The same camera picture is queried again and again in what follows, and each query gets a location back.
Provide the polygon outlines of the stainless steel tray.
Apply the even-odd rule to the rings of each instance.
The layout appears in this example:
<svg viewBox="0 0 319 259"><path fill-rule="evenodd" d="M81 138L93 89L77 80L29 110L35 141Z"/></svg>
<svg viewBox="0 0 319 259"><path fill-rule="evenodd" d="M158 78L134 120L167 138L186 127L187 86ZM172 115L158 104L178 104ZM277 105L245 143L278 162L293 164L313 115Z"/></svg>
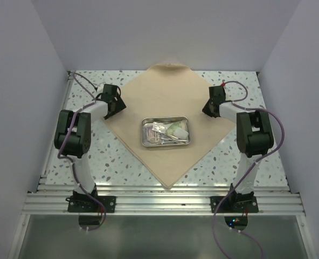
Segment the stainless steel tray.
<svg viewBox="0 0 319 259"><path fill-rule="evenodd" d="M186 146L190 142L185 116L144 118L141 122L141 143L146 148Z"/></svg>

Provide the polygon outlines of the beige cloth wrap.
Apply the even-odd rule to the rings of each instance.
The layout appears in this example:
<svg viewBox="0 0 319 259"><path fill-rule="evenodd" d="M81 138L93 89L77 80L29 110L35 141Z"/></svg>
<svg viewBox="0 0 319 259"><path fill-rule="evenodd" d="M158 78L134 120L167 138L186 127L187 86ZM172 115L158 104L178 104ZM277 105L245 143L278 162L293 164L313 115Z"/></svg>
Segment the beige cloth wrap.
<svg viewBox="0 0 319 259"><path fill-rule="evenodd" d="M190 68L157 64L121 88L126 109L105 122L116 137L153 173L171 188L203 156L213 149L235 123L211 118L202 112L210 84ZM145 148L141 143L144 118L185 116L189 120L188 145Z"/></svg>

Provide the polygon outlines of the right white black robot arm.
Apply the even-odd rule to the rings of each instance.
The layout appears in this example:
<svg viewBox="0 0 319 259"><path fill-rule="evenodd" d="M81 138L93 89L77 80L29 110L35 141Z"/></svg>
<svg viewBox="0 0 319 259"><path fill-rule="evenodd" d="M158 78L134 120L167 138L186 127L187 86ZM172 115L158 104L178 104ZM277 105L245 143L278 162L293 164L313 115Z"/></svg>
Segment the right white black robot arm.
<svg viewBox="0 0 319 259"><path fill-rule="evenodd" d="M209 100L202 112L209 117L225 118L236 124L240 164L226 200L231 211L239 212L246 202L252 200L260 161L274 145L269 115L264 110L245 108L227 100L223 85L209 87Z"/></svg>

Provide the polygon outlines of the purple printed packet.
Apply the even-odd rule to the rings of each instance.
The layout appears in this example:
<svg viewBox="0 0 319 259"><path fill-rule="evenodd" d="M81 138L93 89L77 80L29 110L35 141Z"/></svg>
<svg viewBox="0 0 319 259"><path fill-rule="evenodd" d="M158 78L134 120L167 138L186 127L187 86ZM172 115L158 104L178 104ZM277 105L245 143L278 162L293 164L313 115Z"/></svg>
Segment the purple printed packet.
<svg viewBox="0 0 319 259"><path fill-rule="evenodd" d="M161 133L158 133L152 129L152 126L146 126L145 130L145 139L151 144L159 143L161 139Z"/></svg>

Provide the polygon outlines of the clear small plastic packet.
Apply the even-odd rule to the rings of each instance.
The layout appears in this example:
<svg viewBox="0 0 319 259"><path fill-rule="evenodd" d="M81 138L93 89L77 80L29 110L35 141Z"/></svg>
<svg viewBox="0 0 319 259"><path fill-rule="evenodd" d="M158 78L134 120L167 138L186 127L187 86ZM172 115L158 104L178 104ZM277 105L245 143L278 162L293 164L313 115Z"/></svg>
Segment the clear small plastic packet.
<svg viewBox="0 0 319 259"><path fill-rule="evenodd" d="M152 123L152 130L157 133L166 134L167 129L169 128L170 125L171 125L170 123L162 123L162 122L154 121Z"/></svg>

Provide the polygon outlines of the serrated steel forceps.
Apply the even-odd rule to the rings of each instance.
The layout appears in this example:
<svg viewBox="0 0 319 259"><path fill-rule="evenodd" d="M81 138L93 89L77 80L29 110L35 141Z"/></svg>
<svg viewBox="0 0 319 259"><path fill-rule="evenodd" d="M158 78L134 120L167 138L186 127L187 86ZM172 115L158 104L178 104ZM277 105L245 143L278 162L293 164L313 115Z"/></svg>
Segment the serrated steel forceps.
<svg viewBox="0 0 319 259"><path fill-rule="evenodd" d="M161 142L165 143L165 142L175 142L175 143L188 143L189 140L183 140L183 139L173 139L173 138L161 138Z"/></svg>

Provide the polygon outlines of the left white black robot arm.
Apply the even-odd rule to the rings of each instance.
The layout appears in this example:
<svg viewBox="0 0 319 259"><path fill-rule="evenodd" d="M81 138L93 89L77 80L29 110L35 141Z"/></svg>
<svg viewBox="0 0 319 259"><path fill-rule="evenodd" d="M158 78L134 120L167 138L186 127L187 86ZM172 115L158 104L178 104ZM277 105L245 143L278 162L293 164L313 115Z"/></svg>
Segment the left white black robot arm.
<svg viewBox="0 0 319 259"><path fill-rule="evenodd" d="M73 197L81 197L80 205L87 212L98 208L96 184L91 175L88 152L92 143L92 123L108 119L126 109L117 85L104 84L90 103L76 110L61 110L54 135L58 159L70 163L74 181Z"/></svg>

